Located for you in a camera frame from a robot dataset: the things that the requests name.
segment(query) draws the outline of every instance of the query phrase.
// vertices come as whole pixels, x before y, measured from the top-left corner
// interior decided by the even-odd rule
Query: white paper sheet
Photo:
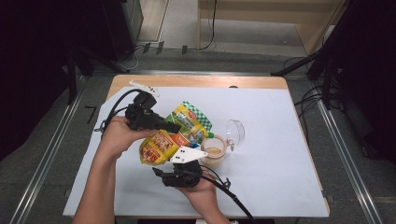
[[[102,107],[96,128],[115,102],[131,88],[124,88]],[[164,88],[152,108],[162,117],[182,101],[198,107],[212,122],[212,133],[225,136],[228,119],[240,120],[245,141],[233,152],[228,149],[216,170],[232,182],[230,191],[254,217],[327,217],[314,164],[287,90]],[[119,105],[133,102],[135,93]],[[100,133],[93,133],[64,209],[65,216],[76,213],[85,187]],[[199,217],[188,200],[177,190],[165,187],[151,166],[141,164],[135,142],[117,163],[115,213],[130,217]],[[171,171],[167,162],[157,168]],[[244,212],[221,190],[219,207],[227,217],[245,217]]]

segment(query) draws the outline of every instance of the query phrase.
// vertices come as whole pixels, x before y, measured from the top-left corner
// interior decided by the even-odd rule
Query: yellow snack package
[[[213,137],[209,133],[211,122],[194,105],[184,101],[168,117],[181,126],[178,133],[168,133],[159,130],[154,135],[146,138],[140,145],[140,161],[149,165],[159,165],[168,161],[181,146],[198,147],[202,141]]]

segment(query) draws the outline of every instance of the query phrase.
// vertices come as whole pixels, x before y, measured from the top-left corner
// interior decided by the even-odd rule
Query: clear plastic lid
[[[227,121],[227,143],[233,148],[238,146],[245,139],[245,128],[241,121],[237,119],[229,119]]]

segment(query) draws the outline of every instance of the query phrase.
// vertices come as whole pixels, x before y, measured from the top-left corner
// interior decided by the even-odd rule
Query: person's right hand
[[[203,175],[214,180],[206,169]],[[216,187],[209,181],[202,179],[193,188],[176,188],[189,199],[192,207],[197,211],[206,223],[230,223],[229,220],[220,212]]]

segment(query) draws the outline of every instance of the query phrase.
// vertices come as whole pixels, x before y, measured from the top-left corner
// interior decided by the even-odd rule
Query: gray carpet
[[[212,71],[252,73],[253,76],[265,76],[264,73],[275,72],[284,67],[288,57],[265,56],[238,53],[218,53],[189,51],[182,55],[180,50],[164,50],[157,55],[155,49],[136,54],[139,65],[131,73],[157,71]],[[122,62],[124,66],[133,67],[134,55]],[[86,82],[76,114],[58,149],[47,177],[39,191],[35,203],[26,218],[26,223],[70,223],[69,217],[63,217],[67,190],[72,188],[78,167],[89,144],[91,131],[96,122],[96,111],[92,121],[91,109],[85,106],[100,106],[106,99],[107,91],[115,73],[105,66],[97,64],[97,71]],[[302,67],[294,73],[305,73]],[[311,88],[304,76],[288,75],[291,97],[294,102]],[[0,223],[8,223],[18,206],[22,193],[33,176],[67,103],[67,91],[54,103],[52,109],[36,126],[29,140],[18,150],[0,162]],[[345,116],[334,110],[337,123],[346,135],[348,146],[362,171],[362,176],[375,197],[395,197],[395,166],[387,161],[371,161],[361,154],[357,138],[351,130]],[[328,128],[319,112],[314,107],[305,114],[309,132],[312,158],[318,170],[318,177],[323,189],[335,201],[329,202],[329,218],[301,218],[299,223],[367,223],[361,205],[340,161]],[[396,203],[378,203],[378,209],[385,223],[396,223]],[[277,219],[276,223],[293,223],[294,218]],[[131,219],[119,219],[119,223],[135,223]]]

